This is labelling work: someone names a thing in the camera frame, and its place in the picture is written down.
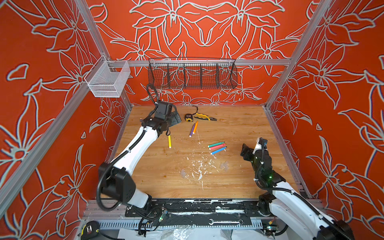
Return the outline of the yellow marker pen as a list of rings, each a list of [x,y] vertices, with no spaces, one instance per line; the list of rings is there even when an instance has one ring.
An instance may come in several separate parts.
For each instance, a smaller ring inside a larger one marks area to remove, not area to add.
[[[169,146],[169,149],[172,148],[172,137],[171,137],[171,135],[168,136],[168,146]]]

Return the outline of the orange marker pen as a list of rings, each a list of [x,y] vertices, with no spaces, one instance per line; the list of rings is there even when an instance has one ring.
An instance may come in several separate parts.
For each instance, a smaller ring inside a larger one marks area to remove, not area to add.
[[[192,132],[193,135],[194,135],[194,134],[196,133],[196,131],[197,131],[198,124],[199,124],[198,121],[196,121],[195,124],[194,124],[193,132]]]

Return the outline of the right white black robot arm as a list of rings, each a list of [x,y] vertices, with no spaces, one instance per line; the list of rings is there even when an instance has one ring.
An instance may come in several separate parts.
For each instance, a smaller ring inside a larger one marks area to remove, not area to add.
[[[240,155],[250,162],[255,173],[254,182],[265,190],[259,196],[258,212],[278,217],[302,240],[353,240],[351,227],[343,220],[336,221],[301,196],[272,167],[267,149],[268,141],[258,138],[254,148],[242,145]]]

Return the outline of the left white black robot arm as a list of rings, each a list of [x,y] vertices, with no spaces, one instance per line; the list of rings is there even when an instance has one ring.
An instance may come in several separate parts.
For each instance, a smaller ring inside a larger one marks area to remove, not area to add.
[[[152,208],[152,197],[140,191],[133,172],[148,148],[162,135],[171,136],[171,127],[181,123],[177,107],[161,101],[153,84],[146,86],[154,109],[141,119],[141,127],[133,140],[110,163],[99,167],[96,201],[99,208],[111,212],[119,205],[132,206],[144,213]]]

